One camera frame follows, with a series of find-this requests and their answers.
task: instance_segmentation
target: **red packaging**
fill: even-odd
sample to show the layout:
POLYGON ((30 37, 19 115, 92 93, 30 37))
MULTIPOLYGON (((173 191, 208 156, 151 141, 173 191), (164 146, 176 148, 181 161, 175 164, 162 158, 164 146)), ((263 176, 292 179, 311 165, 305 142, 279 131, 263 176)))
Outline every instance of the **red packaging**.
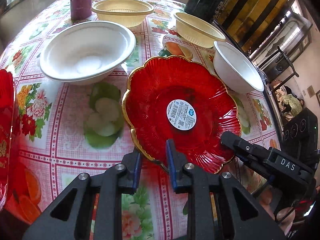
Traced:
POLYGON ((18 158, 20 119, 10 72, 0 70, 0 211, 12 195, 13 170, 18 158))

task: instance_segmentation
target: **flower print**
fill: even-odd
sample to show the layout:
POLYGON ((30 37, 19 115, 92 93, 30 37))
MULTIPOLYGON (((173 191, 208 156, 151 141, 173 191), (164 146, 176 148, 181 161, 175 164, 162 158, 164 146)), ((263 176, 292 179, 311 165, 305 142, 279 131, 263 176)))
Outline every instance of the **flower print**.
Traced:
POLYGON ((175 30, 166 29, 171 35, 177 35, 178 37, 181 37, 179 33, 177 33, 175 30))
POLYGON ((140 219, 127 210, 122 211, 122 239, 129 240, 132 236, 142 234, 140 219))
POLYGON ((14 54, 13 58, 12 58, 12 62, 14 62, 16 59, 18 59, 21 56, 21 49, 18 50, 18 52, 16 54, 14 54))
POLYGON ((22 122, 22 133, 27 135, 34 135, 36 133, 36 121, 31 116, 24 114, 21 119, 22 122))
POLYGON ((270 126, 270 120, 267 117, 263 116, 263 120, 266 122, 268 126, 270 126))
POLYGON ((177 3, 177 2, 172 2, 172 3, 174 3, 175 5, 178 5, 178 6, 181 7, 181 8, 184 8, 184 7, 185 7, 185 5, 182 4, 182 3, 177 3))
POLYGON ((66 29, 66 27, 57 28, 53 33, 59 33, 61 31, 63 31, 64 29, 66 29))
POLYGON ((21 109, 23 109, 25 107, 26 97, 27 97, 28 93, 30 92, 31 88, 32 88, 31 85, 22 86, 20 92, 17 94, 18 105, 21 109))
POLYGON ((260 119, 260 124, 261 124, 261 129, 265 131, 267 129, 266 123, 262 119, 260 119))
POLYGON ((40 89, 36 94, 36 99, 32 106, 27 108, 27 114, 36 120, 42 118, 45 114, 45 108, 48 106, 47 98, 43 89, 40 89))
POLYGON ((166 31, 160 29, 160 28, 156 28, 156 27, 151 27, 152 28, 152 31, 154 33, 162 33, 162 34, 168 34, 166 31))
POLYGON ((15 61, 13 61, 13 66, 16 68, 17 66, 20 65, 20 63, 22 62, 23 60, 23 56, 20 55, 15 61))
POLYGON ((155 25, 161 25, 161 24, 162 24, 162 21, 159 21, 159 20, 152 19, 151 21, 152 21, 155 25))
POLYGON ((254 99, 253 100, 253 105, 259 111, 259 113, 262 113, 262 108, 260 106, 260 101, 258 99, 254 99))

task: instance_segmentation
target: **yellow plastic bowl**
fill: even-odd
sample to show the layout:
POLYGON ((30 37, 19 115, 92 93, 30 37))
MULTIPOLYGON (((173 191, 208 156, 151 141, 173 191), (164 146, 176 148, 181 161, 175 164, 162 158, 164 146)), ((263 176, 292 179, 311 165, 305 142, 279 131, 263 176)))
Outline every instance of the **yellow plastic bowl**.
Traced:
POLYGON ((154 9, 152 5, 138 0, 103 0, 95 3, 91 10, 99 20, 134 27, 142 23, 154 9))
POLYGON ((213 47, 214 41, 225 41, 226 37, 211 24, 187 13, 176 12, 173 14, 177 20, 177 32, 198 46, 213 47))

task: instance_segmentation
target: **floral tablecloth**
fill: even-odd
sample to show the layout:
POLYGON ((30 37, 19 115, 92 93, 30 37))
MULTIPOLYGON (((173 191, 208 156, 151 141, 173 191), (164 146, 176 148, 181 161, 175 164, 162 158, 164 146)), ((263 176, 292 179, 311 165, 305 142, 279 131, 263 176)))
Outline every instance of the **floral tablecloth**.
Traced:
MULTIPOLYGON (((154 6, 154 13, 141 25, 130 28, 137 41, 134 53, 104 81, 115 85, 122 96, 134 68, 150 57, 171 54, 200 62, 215 74, 212 63, 215 49, 196 46, 175 30, 173 13, 183 11, 184 4, 173 0, 143 1, 154 6)), ((97 20, 95 13, 84 21, 91 20, 97 20)), ((85 135, 84 121, 92 112, 89 100, 93 85, 51 81, 37 65, 42 48, 76 23, 70 20, 70 0, 57 0, 21 30, 0 60, 0 68, 13 73, 17 87, 21 117, 19 160, 28 183, 28 191, 15 192, 5 208, 29 224, 79 173, 103 173, 134 148, 126 125, 108 145, 92 143, 85 135)), ((266 148, 279 148, 275 124, 263 95, 260 92, 239 95, 233 91, 230 94, 238 106, 242 137, 266 148)), ((160 168, 146 167, 137 193, 122 197, 123 238, 174 239, 185 235, 187 215, 183 207, 187 195, 176 195, 160 168)), ((230 171, 250 192, 264 181, 237 158, 225 165, 223 171, 230 171)))

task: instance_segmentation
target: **white disposable bowl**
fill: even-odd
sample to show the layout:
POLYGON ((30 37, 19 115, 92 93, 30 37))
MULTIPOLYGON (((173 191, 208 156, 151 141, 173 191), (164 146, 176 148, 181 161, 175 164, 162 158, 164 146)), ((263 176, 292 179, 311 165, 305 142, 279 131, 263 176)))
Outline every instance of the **white disposable bowl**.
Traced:
POLYGON ((215 41, 214 69, 222 81, 240 94, 262 92, 262 79, 250 60, 227 42, 215 41))
POLYGON ((39 65, 52 80, 88 85, 101 81, 125 62, 135 46, 133 33, 120 24, 85 22, 54 37, 43 48, 39 65))

